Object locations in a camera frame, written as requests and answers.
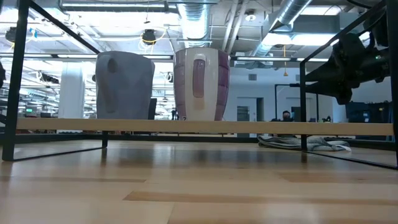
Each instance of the white column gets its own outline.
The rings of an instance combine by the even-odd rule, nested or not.
[[[61,76],[58,118],[83,118],[85,105],[85,76],[82,63],[64,62]],[[58,130],[58,132],[81,132]]]

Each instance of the black metal frame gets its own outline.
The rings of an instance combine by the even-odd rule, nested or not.
[[[307,58],[305,58],[302,62],[300,62],[300,106],[301,106],[301,117],[302,121],[305,121],[306,115],[306,101],[305,101],[305,64],[314,56],[318,55],[321,51],[325,50],[327,47],[330,46],[335,40],[339,39],[343,35],[347,34],[349,31],[360,25],[366,19],[370,18],[371,16],[377,14],[381,10],[386,8],[387,11],[387,24],[388,24],[388,35],[389,35],[389,51],[390,51],[390,73],[391,73],[391,94],[392,94],[392,106],[393,106],[393,114],[394,114],[394,136],[396,138],[395,141],[395,152],[397,158],[396,166],[390,166],[387,164],[380,164],[377,162],[370,162],[370,161],[363,161],[359,159],[351,159],[351,158],[343,158],[343,157],[336,157],[330,155],[324,155],[317,152],[308,152],[307,151],[307,136],[301,135],[301,145],[302,151],[316,154],[319,156],[327,156],[332,157],[335,159],[342,159],[351,162],[358,162],[362,164],[367,164],[371,166],[378,166],[388,169],[398,169],[398,26],[396,26],[396,21],[398,21],[398,2],[396,0],[382,0],[381,2],[377,3],[374,7],[370,10],[366,11],[362,16],[357,18],[354,22],[350,25],[345,27],[342,31],[336,34],[332,39],[330,39],[325,45],[319,47],[316,51],[310,54]]]
[[[17,119],[18,119],[18,104],[19,104],[19,90],[21,88],[22,70],[24,66],[24,54],[25,54],[25,42],[26,42],[26,32],[27,32],[27,18],[29,15],[29,8],[37,11],[39,14],[44,16],[50,22],[58,26],[61,30],[65,31],[67,34],[71,35],[77,41],[82,43],[84,46],[92,50],[94,53],[100,53],[95,47],[90,45],[87,41],[82,39],[79,35],[70,30],[67,26],[62,24],[56,18],[52,17],[48,12],[41,8],[38,4],[31,0],[19,1],[18,5],[18,22],[16,29],[16,40],[14,47],[14,56],[12,60],[11,68],[11,79],[9,85],[9,94],[7,102],[7,117],[6,117],[6,128],[5,128],[5,142],[2,150],[2,159],[4,161],[22,161],[26,159],[36,159],[40,157],[57,156],[64,155],[74,152],[84,152],[95,149],[102,149],[107,146],[108,135],[104,132],[103,145],[102,147],[94,147],[89,149],[80,149],[76,151],[59,152],[41,156],[31,156],[23,158],[14,158],[14,148],[16,143],[16,129],[17,129]]]
[[[397,94],[398,94],[398,65],[394,64],[393,61],[396,61],[398,59],[398,42],[394,42],[393,40],[398,39],[398,27],[394,26],[394,22],[398,20],[398,14],[396,13],[398,11],[398,3],[395,0],[386,0],[387,1],[387,15],[388,15],[388,24],[389,24],[389,45],[390,45],[390,68],[391,68],[391,85],[392,85],[392,101],[393,101],[393,108],[394,108],[394,134],[396,139],[398,139],[398,99],[397,99]],[[316,56],[318,53],[320,53],[322,50],[327,48],[334,40],[340,38],[342,35],[345,35],[348,33],[351,29],[354,27],[358,26],[360,23],[362,23],[366,18],[369,16],[379,12],[381,9],[384,9],[386,5],[385,1],[380,2],[376,6],[374,6],[372,9],[370,9],[368,12],[363,14],[360,18],[356,19],[352,24],[350,24],[348,27],[343,29],[339,34],[335,35],[334,38],[332,38],[327,44],[324,46],[320,47],[318,50],[316,50],[314,53],[312,53],[310,56],[308,56],[305,60],[303,60],[300,63],[300,106],[301,106],[301,119],[302,121],[306,120],[306,101],[305,101],[305,63],[309,61],[310,58]],[[102,140],[102,146],[101,147],[96,147],[96,148],[90,148],[90,149],[80,149],[76,151],[68,151],[68,152],[60,152],[60,153],[53,153],[53,154],[47,154],[47,155],[41,155],[41,156],[33,156],[33,157],[25,157],[25,158],[14,158],[14,147],[15,143],[23,143],[23,142],[43,142],[43,139],[39,141],[38,139],[41,139],[42,136],[37,137],[38,139],[34,140],[30,136],[26,137],[27,139],[25,141],[21,142],[20,137],[17,138],[16,136],[16,128],[17,128],[17,112],[18,112],[18,104],[19,104],[19,90],[21,87],[21,78],[22,78],[22,68],[23,68],[23,61],[24,61],[24,51],[25,51],[25,42],[26,42],[26,31],[27,31],[27,18],[29,14],[29,8],[34,9],[37,11],[39,14],[44,16],[46,19],[48,19],[50,22],[61,28],[63,31],[65,31],[67,34],[71,35],[73,38],[75,38],[77,41],[82,43],[84,46],[92,50],[94,53],[98,54],[99,50],[94,48],[92,45],[90,45],[88,42],[86,42],[84,39],[82,39],[79,35],[74,33],[72,30],[70,30],[67,26],[62,24],[60,21],[56,20],[54,17],[52,17],[49,13],[47,13],[44,9],[42,9],[39,5],[37,5],[35,2],[31,0],[24,0],[24,1],[19,1],[19,10],[18,10],[18,15],[19,15],[19,20],[17,22],[17,31],[16,31],[16,41],[15,41],[15,48],[14,48],[14,55],[13,55],[13,62],[12,62],[12,71],[11,71],[11,80],[10,80],[10,85],[9,85],[9,96],[8,96],[8,102],[7,102],[7,117],[6,117],[6,133],[4,135],[4,147],[2,151],[2,159],[5,161],[22,161],[26,159],[36,159],[40,157],[48,157],[48,156],[57,156],[57,155],[62,155],[62,154],[70,154],[74,152],[83,152],[83,151],[90,151],[94,149],[105,149],[108,146],[108,138],[114,139],[113,136],[108,136],[107,131],[103,131],[101,135],[91,135],[91,137],[88,137],[88,139],[101,139]],[[81,139],[80,136],[78,137],[73,137],[70,136],[70,138],[64,138],[60,137],[58,139],[52,138],[53,136],[46,136],[47,141],[59,141],[59,140],[76,140],[76,139]],[[129,138],[128,140],[156,140],[156,141],[161,141],[161,136],[134,136]],[[169,141],[169,137],[164,137],[164,141]],[[216,138],[214,140],[210,140],[210,138],[191,138],[191,137],[178,137],[178,140],[181,141],[215,141],[217,142]],[[244,141],[249,141],[248,139],[237,139],[235,140],[236,142],[244,142]],[[230,138],[224,138],[223,141],[230,141]],[[314,152],[308,152],[307,151],[307,136],[302,135],[302,150],[303,152],[311,153],[311,154],[317,154],[320,156],[327,156],[319,153],[314,153]],[[395,143],[395,150],[397,152],[398,148],[398,142]],[[373,165],[373,166],[379,166],[379,167],[384,167],[384,168],[389,168],[389,169],[397,169],[397,167],[385,165],[385,164],[377,164],[374,162],[368,162],[368,161],[359,161],[356,159],[348,159],[348,158],[341,158],[341,157],[335,157],[335,156],[328,156],[328,157],[333,157],[336,159],[342,159],[346,161],[353,161],[353,162],[359,162],[362,164],[368,164],[368,165]]]
[[[275,84],[275,119],[278,118],[278,97],[277,97],[277,87],[278,86],[289,86],[289,87],[300,87],[300,85],[293,83],[293,84]],[[316,95],[316,101],[317,101],[317,122],[319,121],[319,97],[318,93]]]

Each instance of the ceiling lamp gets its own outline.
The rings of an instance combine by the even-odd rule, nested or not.
[[[147,29],[143,34],[141,34],[142,41],[146,45],[154,45],[156,44],[156,37],[155,37],[155,31],[153,29]]]
[[[256,16],[254,15],[254,9],[248,9],[244,14],[246,15],[246,21],[251,22],[256,19]]]

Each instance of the ceiling light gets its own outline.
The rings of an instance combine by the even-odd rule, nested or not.
[[[97,58],[96,54],[58,54],[60,58]]]
[[[256,15],[254,15],[254,9],[248,9],[245,12],[245,15],[246,15],[246,18],[245,18],[246,21],[251,22],[251,21],[254,21],[256,19]]]
[[[177,41],[177,43],[186,43],[186,42],[189,42],[189,43],[209,43],[209,44],[211,44],[211,43],[213,43],[213,41],[212,40],[183,40],[183,39],[177,39],[176,40]]]
[[[262,40],[264,45],[289,45],[292,44],[292,39],[288,34],[267,34],[264,40]]]
[[[142,4],[134,4],[134,3],[63,3],[62,7],[142,7]],[[159,7],[164,8],[163,4],[151,4],[150,7]]]
[[[3,58],[12,58],[14,56],[13,53],[2,53],[0,54],[0,57]],[[50,54],[24,54],[24,57],[37,57],[37,58],[46,58],[46,57],[51,57]]]
[[[142,55],[145,58],[149,59],[164,59],[164,60],[172,60],[173,56],[172,55]]]
[[[334,36],[334,34],[297,34],[293,37],[292,44],[322,46]]]
[[[302,62],[304,61],[305,58],[298,58],[297,61],[298,62]],[[309,62],[327,62],[329,61],[328,58],[311,58],[310,60],[308,60]]]
[[[283,57],[236,57],[236,61],[256,61],[256,62],[289,62],[291,58]]]
[[[26,90],[24,90],[24,89],[20,89],[20,90],[19,90],[19,94],[21,94],[21,95],[28,95],[29,92],[26,91]]]

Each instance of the white wall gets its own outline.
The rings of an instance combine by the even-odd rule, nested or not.
[[[387,77],[383,82],[370,81],[362,83],[359,88],[353,89],[351,101],[362,103],[382,103],[391,101],[391,79]]]
[[[300,106],[300,90],[279,86],[277,94],[277,118],[282,118],[282,112],[290,111],[292,106]],[[263,98],[264,99],[264,121],[270,121],[275,118],[275,98],[274,86],[265,85],[238,85],[231,83],[229,85],[228,101],[224,112],[224,120],[236,121],[236,108],[238,98]],[[319,97],[320,118],[332,116],[331,98],[328,96]],[[307,93],[307,120],[317,117],[316,99],[314,94]]]
[[[256,81],[249,81],[249,74],[256,74]],[[264,121],[275,118],[275,93],[274,85],[296,83],[296,75],[300,73],[298,68],[288,68],[289,76],[284,76],[284,69],[254,69],[231,68],[231,80],[229,84],[228,101],[224,120],[236,121],[236,108],[238,98],[263,98]],[[317,117],[316,96],[307,93],[307,120]],[[291,111],[292,106],[300,106],[300,89],[289,86],[278,86],[277,89],[277,118],[282,118],[282,112]],[[319,117],[333,117],[332,97],[319,96]]]

